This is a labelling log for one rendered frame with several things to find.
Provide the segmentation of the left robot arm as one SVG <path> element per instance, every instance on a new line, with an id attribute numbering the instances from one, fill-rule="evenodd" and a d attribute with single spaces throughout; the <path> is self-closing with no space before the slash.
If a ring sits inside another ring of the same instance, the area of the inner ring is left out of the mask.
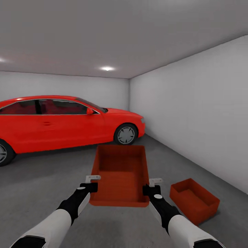
<path id="1" fill-rule="evenodd" d="M 90 200 L 90 194 L 98 191 L 100 175 L 87 175 L 86 182 L 45 220 L 23 234 L 10 248 L 59 248 L 69 228 Z"/>

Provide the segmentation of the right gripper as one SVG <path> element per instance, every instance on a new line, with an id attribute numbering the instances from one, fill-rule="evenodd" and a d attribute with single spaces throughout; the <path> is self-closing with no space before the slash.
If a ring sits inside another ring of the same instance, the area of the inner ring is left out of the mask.
<path id="1" fill-rule="evenodd" d="M 159 193 L 161 193 L 161 188 L 159 185 L 155 185 L 155 187 L 150 187 L 149 185 L 144 185 L 143 187 L 143 195 L 148 195 L 150 194 L 150 192 L 152 191 L 158 191 Z"/>

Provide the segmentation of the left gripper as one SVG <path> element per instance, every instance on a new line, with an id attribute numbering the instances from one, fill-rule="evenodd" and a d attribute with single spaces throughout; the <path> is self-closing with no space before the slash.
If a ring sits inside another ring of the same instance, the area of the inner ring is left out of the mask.
<path id="1" fill-rule="evenodd" d="M 96 193 L 98 191 L 98 183 L 94 182 L 91 184 L 82 183 L 80 186 L 88 186 L 91 189 L 91 193 Z"/>

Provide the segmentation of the storage box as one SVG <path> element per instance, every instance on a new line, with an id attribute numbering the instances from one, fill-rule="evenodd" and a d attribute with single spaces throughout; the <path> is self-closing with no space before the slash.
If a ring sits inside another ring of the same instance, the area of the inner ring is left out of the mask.
<path id="1" fill-rule="evenodd" d="M 149 185 L 145 146 L 99 144 L 91 175 L 100 175 L 98 191 L 90 194 L 93 206 L 147 207 L 143 195 Z"/>
<path id="2" fill-rule="evenodd" d="M 195 226 L 216 214 L 220 202 L 191 178 L 172 184 L 170 198 Z"/>

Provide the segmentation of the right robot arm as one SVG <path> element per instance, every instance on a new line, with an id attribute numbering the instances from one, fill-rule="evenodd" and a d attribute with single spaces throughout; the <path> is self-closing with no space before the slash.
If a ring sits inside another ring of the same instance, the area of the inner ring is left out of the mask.
<path id="1" fill-rule="evenodd" d="M 177 207 L 166 202 L 160 186 L 155 183 L 163 183 L 163 179 L 149 179 L 149 185 L 142 186 L 143 195 L 149 196 L 151 212 L 166 229 L 176 248 L 225 248 L 212 235 L 185 218 Z"/>

